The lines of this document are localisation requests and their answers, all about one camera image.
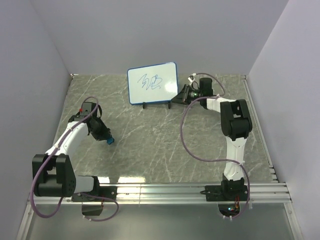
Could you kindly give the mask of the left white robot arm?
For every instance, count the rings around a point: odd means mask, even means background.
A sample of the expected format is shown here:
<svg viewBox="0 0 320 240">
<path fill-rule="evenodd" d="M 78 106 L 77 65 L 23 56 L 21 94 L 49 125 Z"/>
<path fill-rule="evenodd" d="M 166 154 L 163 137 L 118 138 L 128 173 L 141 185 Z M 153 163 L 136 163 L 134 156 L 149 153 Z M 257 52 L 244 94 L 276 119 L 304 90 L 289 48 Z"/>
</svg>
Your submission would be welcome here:
<svg viewBox="0 0 320 240">
<path fill-rule="evenodd" d="M 32 192 L 37 197 L 71 197 L 82 193 L 89 201 L 101 196 L 97 176 L 77 176 L 71 159 L 81 141 L 91 135 L 97 141 L 112 144 L 115 140 L 111 130 L 96 113 L 73 115 L 67 128 L 57 142 L 44 154 L 36 154 L 32 159 Z"/>
</svg>

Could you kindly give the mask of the blue whiteboard eraser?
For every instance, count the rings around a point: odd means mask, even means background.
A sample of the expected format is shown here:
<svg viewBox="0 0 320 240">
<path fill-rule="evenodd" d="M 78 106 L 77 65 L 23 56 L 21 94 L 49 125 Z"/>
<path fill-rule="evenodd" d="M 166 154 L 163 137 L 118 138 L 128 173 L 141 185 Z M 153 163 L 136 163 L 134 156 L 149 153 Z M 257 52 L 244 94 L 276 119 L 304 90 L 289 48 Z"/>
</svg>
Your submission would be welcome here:
<svg viewBox="0 0 320 240">
<path fill-rule="evenodd" d="M 113 142 L 115 141 L 115 139 L 113 137 L 109 137 L 106 142 L 108 145 L 111 145 Z"/>
</svg>

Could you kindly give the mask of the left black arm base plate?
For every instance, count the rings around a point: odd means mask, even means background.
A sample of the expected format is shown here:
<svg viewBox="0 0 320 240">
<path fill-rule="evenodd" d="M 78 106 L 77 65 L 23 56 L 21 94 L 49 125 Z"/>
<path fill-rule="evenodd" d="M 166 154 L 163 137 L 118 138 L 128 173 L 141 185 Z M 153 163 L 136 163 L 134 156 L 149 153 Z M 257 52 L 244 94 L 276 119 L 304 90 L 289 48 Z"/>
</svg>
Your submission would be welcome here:
<svg viewBox="0 0 320 240">
<path fill-rule="evenodd" d="M 113 185 L 112 186 L 95 186 L 92 191 L 85 192 L 87 195 L 90 195 L 90 196 L 85 196 L 85 195 L 77 193 L 71 197 L 71 201 L 72 202 L 99 202 L 99 201 L 101 202 L 101 201 L 104 201 L 103 199 L 94 198 L 92 196 L 116 200 L 117 190 L 118 190 L 118 188 Z"/>
</svg>

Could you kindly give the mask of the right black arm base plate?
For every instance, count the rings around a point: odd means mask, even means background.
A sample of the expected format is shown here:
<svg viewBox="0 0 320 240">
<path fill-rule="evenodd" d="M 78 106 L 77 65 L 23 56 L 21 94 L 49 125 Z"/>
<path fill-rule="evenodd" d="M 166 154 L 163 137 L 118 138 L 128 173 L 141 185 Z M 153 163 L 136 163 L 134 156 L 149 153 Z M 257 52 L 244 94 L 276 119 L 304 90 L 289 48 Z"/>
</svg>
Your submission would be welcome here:
<svg viewBox="0 0 320 240">
<path fill-rule="evenodd" d="M 222 185 L 206 185 L 204 190 L 200 192 L 201 195 L 205 195 L 207 202 L 235 202 L 246 201 L 248 198 L 248 188 L 244 187 L 226 187 Z"/>
</svg>

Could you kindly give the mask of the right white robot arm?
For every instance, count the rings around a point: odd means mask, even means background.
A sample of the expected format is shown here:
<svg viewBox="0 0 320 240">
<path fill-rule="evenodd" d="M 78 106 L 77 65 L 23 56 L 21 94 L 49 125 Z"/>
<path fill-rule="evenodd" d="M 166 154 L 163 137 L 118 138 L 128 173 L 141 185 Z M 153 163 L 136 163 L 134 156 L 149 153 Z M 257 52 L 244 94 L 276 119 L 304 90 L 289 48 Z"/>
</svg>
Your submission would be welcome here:
<svg viewBox="0 0 320 240">
<path fill-rule="evenodd" d="M 219 113 L 221 130 L 227 143 L 221 185 L 207 186 L 204 194 L 217 201 L 244 201 L 249 194 L 249 188 L 245 185 L 247 174 L 244 169 L 244 152 L 253 129 L 247 102 L 244 99 L 228 99 L 214 94 L 212 83 L 216 78 L 212 75 L 201 77 L 198 82 L 195 78 L 195 74 L 190 75 L 189 82 L 171 101 L 186 105 L 188 109 L 193 104 L 200 103 L 204 109 Z"/>
</svg>

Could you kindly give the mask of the blue-framed small whiteboard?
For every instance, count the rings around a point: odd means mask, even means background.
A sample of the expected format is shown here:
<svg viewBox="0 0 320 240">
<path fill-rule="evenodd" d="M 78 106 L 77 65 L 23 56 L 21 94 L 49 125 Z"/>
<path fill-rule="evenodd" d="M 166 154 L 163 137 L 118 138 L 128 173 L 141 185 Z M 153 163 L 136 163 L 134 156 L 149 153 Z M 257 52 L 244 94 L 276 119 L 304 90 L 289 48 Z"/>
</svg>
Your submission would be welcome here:
<svg viewBox="0 0 320 240">
<path fill-rule="evenodd" d="M 178 94 L 175 62 L 166 62 L 127 70 L 128 98 L 131 105 L 162 103 Z"/>
</svg>

